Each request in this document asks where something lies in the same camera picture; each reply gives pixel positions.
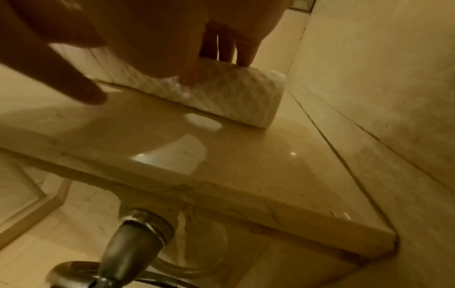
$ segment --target rolled towel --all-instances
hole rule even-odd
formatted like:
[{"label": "rolled towel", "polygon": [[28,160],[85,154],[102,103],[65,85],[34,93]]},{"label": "rolled towel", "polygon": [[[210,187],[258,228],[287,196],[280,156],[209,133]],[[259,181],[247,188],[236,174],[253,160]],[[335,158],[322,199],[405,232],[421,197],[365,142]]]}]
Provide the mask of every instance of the rolled towel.
[{"label": "rolled towel", "polygon": [[180,85],[177,77],[157,79],[140,73],[110,49],[53,45],[83,74],[123,85],[205,112],[259,128],[267,128],[277,112],[286,76],[274,70],[244,68],[204,58],[203,81]]}]

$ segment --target marble countertop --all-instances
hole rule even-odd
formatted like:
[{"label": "marble countertop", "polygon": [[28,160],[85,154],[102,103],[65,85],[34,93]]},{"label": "marble countertop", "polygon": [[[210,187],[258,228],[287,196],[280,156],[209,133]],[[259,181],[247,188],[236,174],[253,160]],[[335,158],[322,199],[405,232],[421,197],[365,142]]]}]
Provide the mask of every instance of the marble countertop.
[{"label": "marble countertop", "polygon": [[77,153],[85,168],[139,173],[150,193],[365,256],[393,249],[394,231],[289,94],[262,130],[104,89],[108,103],[89,107],[0,67],[0,149],[68,167]]}]

